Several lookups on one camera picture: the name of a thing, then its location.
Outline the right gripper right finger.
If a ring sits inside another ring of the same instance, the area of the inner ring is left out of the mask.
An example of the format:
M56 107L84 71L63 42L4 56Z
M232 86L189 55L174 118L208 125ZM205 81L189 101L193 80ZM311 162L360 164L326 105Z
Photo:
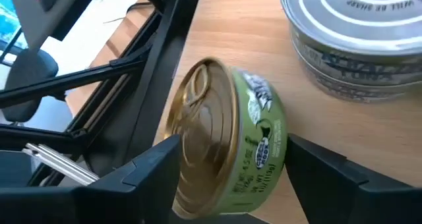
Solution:
M285 165L309 223L421 224L421 189L290 134Z

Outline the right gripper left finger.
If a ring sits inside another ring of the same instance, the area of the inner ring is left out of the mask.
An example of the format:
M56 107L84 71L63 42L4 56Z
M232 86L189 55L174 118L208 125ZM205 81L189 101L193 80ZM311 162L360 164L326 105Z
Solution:
M167 223L179 182L172 135L88 186L1 189L2 223Z

